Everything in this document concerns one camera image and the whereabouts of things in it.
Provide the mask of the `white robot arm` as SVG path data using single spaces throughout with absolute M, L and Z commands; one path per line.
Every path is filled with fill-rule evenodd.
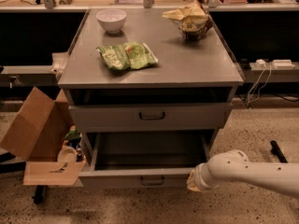
M 231 150 L 195 166 L 187 179 L 187 188 L 203 192 L 221 182 L 243 182 L 299 198 L 299 164 L 252 162 L 243 151 Z

